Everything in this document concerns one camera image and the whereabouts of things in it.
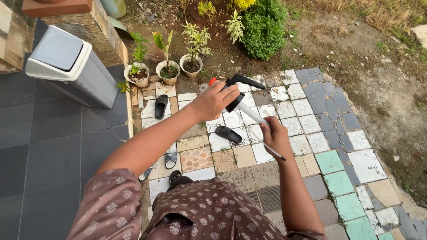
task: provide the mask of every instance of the teal tile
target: teal tile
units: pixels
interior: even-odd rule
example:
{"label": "teal tile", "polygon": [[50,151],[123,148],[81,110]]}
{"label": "teal tile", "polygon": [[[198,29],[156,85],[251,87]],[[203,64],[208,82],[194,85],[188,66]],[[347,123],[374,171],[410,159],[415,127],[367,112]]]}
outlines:
{"label": "teal tile", "polygon": [[395,240],[391,232],[378,235],[379,240]]}
{"label": "teal tile", "polygon": [[331,173],[324,176],[329,191],[334,196],[340,196],[354,192],[353,185],[345,171]]}
{"label": "teal tile", "polygon": [[344,221],[366,216],[356,193],[343,195],[335,198],[338,214]]}
{"label": "teal tile", "polygon": [[315,157],[323,174],[344,170],[344,166],[335,150],[318,153]]}
{"label": "teal tile", "polygon": [[361,217],[345,223],[350,240],[377,240],[368,217]]}

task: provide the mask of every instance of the sandal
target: sandal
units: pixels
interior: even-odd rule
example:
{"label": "sandal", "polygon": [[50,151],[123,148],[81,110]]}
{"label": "sandal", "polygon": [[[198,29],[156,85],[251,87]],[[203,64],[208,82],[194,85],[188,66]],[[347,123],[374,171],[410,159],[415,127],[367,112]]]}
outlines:
{"label": "sandal", "polygon": [[219,126],[216,128],[215,133],[223,137],[225,139],[228,139],[230,141],[233,141],[235,143],[241,143],[242,142],[242,136],[238,135],[235,131],[233,131],[231,128],[226,126]]}
{"label": "sandal", "polygon": [[165,166],[166,169],[172,169],[176,165],[178,158],[177,144],[174,142],[172,146],[166,151]]}
{"label": "sandal", "polygon": [[166,94],[163,94],[157,97],[156,103],[155,103],[155,112],[154,112],[155,118],[163,119],[168,101],[169,101],[169,98]]}
{"label": "sandal", "polygon": [[149,169],[147,169],[147,171],[145,171],[143,174],[141,174],[141,176],[138,177],[139,181],[144,181],[145,179],[148,178],[148,175],[150,175],[151,170],[153,170],[154,168],[154,164],[151,165],[151,167]]}
{"label": "sandal", "polygon": [[169,176],[169,185],[172,184],[173,181],[175,181],[176,177],[182,176],[180,170],[173,171]]}

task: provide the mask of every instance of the green shrub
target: green shrub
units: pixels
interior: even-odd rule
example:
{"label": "green shrub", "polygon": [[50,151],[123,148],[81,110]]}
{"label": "green shrub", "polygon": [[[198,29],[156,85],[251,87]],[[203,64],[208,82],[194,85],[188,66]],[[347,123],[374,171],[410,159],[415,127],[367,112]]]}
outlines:
{"label": "green shrub", "polygon": [[243,17],[245,32],[241,42],[254,58],[269,60],[285,44],[286,9],[277,0],[257,0]]}

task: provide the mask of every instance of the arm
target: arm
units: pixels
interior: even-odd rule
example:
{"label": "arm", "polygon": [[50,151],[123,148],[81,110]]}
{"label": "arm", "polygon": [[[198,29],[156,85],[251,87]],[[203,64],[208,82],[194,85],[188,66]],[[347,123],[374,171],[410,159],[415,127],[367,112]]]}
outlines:
{"label": "arm", "polygon": [[186,131],[199,122],[217,119],[240,94],[237,85],[221,91],[224,85],[219,80],[214,81],[182,110],[136,134],[114,151],[95,175],[118,168],[127,168],[136,176],[141,175]]}
{"label": "arm", "polygon": [[270,122],[271,129],[264,123],[260,124],[264,142],[286,158],[286,161],[276,158],[279,165],[280,202],[286,230],[325,234],[322,221],[295,162],[287,128],[281,125],[276,117],[265,119]]}

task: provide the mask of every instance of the person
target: person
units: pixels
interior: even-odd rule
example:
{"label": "person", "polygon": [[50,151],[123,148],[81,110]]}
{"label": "person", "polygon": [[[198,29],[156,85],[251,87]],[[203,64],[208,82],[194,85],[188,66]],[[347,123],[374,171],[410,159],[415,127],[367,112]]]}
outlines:
{"label": "person", "polygon": [[[223,82],[214,81],[182,110],[136,134],[114,151],[87,183],[67,239],[137,239],[143,207],[138,201],[142,196],[138,176],[192,126],[217,119],[240,94],[236,85],[221,91],[223,87]],[[319,214],[294,159],[287,129],[276,117],[265,119],[271,124],[260,124],[265,143],[287,159],[276,159],[286,236],[234,184],[218,178],[192,181],[175,171],[170,176],[168,191],[156,196],[152,219],[140,238],[325,240]]]}

